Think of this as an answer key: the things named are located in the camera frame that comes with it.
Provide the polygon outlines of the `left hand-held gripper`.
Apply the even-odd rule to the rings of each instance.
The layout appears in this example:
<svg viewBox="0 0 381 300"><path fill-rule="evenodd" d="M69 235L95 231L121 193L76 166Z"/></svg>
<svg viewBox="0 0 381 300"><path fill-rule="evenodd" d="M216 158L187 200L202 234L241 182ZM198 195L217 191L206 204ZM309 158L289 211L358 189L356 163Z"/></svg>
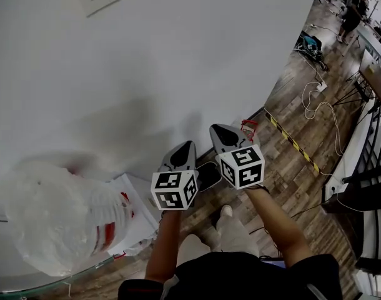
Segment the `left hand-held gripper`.
<svg viewBox="0 0 381 300"><path fill-rule="evenodd" d="M158 171L152 175L151 193L158 209L187 210L199 191L198 175L193 141L171 149L163 157Z"/></svg>

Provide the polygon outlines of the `yellow black floor tape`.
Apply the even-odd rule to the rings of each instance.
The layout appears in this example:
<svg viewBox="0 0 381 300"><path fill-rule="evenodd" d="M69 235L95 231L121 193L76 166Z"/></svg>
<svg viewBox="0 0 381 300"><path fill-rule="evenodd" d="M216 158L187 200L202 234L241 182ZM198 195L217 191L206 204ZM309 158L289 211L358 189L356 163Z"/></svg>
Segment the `yellow black floor tape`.
<svg viewBox="0 0 381 300"><path fill-rule="evenodd" d="M318 167L318 165L312 160L312 158L297 144L297 142L294 140L294 138L278 123L278 121L271 115L268 110L265 111L266 118L271 122L271 124L281 133L283 138L287 140L291 145L305 158L307 162L309 162L312 167L318 172L321 173L321 169Z"/></svg>

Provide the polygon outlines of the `black stair railing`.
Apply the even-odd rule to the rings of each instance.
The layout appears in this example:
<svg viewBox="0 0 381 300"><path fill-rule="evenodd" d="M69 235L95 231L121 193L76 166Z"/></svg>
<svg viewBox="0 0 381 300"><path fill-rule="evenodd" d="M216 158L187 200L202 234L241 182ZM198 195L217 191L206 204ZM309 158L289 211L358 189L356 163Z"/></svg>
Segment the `black stair railing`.
<svg viewBox="0 0 381 300"><path fill-rule="evenodd" d="M339 186L337 194L329 193ZM322 190L357 260L353 278L362 294L381 298L381 107L362 108L344 155Z"/></svg>

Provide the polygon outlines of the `person's left forearm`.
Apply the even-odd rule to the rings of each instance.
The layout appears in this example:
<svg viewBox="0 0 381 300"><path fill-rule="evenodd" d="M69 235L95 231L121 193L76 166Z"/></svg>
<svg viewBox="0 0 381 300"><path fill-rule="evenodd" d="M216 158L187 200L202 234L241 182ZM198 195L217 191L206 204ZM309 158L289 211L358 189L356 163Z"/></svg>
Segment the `person's left forearm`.
<svg viewBox="0 0 381 300"><path fill-rule="evenodd" d="M180 240L182 211L163 214L159 232L146 267L145 279L165 283L174 276Z"/></svg>

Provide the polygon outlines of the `clear water jug red label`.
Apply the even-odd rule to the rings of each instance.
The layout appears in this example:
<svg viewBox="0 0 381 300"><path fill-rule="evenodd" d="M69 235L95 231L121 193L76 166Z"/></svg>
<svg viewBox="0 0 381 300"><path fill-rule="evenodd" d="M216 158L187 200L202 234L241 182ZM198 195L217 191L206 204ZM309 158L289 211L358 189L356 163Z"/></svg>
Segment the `clear water jug red label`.
<svg viewBox="0 0 381 300"><path fill-rule="evenodd" d="M44 162L28 162L0 182L22 258L54 277L73 274L121 242L132 222L128 198L108 184Z"/></svg>

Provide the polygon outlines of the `grey table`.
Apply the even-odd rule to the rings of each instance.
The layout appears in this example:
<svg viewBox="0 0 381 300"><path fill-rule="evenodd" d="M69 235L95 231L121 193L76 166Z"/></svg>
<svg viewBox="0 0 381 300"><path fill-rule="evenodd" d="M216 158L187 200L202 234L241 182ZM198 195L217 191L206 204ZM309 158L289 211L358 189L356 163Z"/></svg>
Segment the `grey table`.
<svg viewBox="0 0 381 300"><path fill-rule="evenodd" d="M376 38L374 31L367 26L360 24L356 28L360 38L365 41L366 46L373 52L373 57L381 64L381 43Z"/></svg>

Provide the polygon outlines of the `white water dispenser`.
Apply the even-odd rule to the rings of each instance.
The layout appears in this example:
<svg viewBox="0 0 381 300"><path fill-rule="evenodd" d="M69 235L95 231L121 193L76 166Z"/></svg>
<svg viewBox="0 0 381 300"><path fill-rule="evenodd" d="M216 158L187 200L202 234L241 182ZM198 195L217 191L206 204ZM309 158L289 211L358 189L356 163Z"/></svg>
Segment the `white water dispenser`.
<svg viewBox="0 0 381 300"><path fill-rule="evenodd" d="M158 210L151 191L151 183L130 174L123 174L110 185L129 200L134 216L124 239L108 250L113 256L135 245L143 239L157 236L161 212Z"/></svg>

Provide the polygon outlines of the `wooden table black legs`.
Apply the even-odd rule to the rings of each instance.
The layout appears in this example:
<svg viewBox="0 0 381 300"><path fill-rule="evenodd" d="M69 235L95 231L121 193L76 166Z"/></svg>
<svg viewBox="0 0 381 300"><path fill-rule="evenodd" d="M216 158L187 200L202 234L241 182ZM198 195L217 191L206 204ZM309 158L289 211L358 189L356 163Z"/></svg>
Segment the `wooden table black legs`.
<svg viewBox="0 0 381 300"><path fill-rule="evenodd" d="M368 65L375 67L374 73L367 69ZM352 89L333 103L333 106L355 101L367 103L370 99L376 99L381 106L381 67L367 50L363 53L359 70L346 79L345 82L350 83Z"/></svg>

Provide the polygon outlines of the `person's black shirt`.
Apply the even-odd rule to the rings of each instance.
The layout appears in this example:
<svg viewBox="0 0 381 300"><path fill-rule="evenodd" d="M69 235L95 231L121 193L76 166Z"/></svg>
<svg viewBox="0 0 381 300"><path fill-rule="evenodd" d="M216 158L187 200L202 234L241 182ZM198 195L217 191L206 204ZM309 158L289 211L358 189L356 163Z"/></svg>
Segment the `person's black shirt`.
<svg viewBox="0 0 381 300"><path fill-rule="evenodd" d="M330 254L290 268L245 252L210 252L177 267L164 284L124 281L117 300L343 300L339 265Z"/></svg>

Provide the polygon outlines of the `person's right forearm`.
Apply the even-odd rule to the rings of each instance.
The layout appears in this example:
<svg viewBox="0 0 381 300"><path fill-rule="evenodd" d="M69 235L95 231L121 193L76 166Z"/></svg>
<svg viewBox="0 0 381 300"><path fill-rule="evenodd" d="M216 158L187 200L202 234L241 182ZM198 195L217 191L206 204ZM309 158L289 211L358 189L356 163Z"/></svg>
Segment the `person's right forearm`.
<svg viewBox="0 0 381 300"><path fill-rule="evenodd" d="M288 268L313 256L297 223L265 189L247 188L245 191Z"/></svg>

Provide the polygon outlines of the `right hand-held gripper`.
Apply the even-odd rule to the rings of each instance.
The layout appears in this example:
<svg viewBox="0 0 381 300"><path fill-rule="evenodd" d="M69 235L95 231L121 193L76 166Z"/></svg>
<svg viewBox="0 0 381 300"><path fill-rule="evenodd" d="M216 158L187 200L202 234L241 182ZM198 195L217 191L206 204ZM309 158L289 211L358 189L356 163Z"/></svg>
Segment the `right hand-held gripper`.
<svg viewBox="0 0 381 300"><path fill-rule="evenodd" d="M233 126L213 124L209 132L222 177L236 189L261 185L265 159L260 147Z"/></svg>

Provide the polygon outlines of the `blue waist pouch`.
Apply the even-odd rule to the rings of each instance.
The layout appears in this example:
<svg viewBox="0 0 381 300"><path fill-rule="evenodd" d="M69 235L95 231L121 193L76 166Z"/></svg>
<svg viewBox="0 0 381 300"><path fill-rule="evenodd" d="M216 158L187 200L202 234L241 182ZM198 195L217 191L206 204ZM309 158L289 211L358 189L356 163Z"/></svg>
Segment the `blue waist pouch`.
<svg viewBox="0 0 381 300"><path fill-rule="evenodd" d="M259 259L264 263L278 266L280 268L286 268L284 259L282 257L261 256Z"/></svg>

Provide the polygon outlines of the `person's beige trousers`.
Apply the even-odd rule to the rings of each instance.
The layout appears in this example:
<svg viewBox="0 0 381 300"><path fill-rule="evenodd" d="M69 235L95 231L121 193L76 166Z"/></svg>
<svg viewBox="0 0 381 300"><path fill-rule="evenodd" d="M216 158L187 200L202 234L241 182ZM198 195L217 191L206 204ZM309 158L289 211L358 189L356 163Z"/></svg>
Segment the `person's beige trousers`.
<svg viewBox="0 0 381 300"><path fill-rule="evenodd" d="M217 222L219 250L227 253L243 252L259 257L259 248L235 216L222 214ZM177 265L194 260L211 252L195 234L188 235L179 246Z"/></svg>

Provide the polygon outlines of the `black bag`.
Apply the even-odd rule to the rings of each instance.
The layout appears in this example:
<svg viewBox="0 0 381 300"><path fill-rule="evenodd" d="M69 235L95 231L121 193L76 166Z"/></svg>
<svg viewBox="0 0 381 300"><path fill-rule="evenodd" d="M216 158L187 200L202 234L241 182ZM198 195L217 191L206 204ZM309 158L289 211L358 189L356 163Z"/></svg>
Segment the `black bag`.
<svg viewBox="0 0 381 300"><path fill-rule="evenodd" d="M310 36L305 31L301 31L294 49L300 51L313 60L322 59L322 43L315 36Z"/></svg>

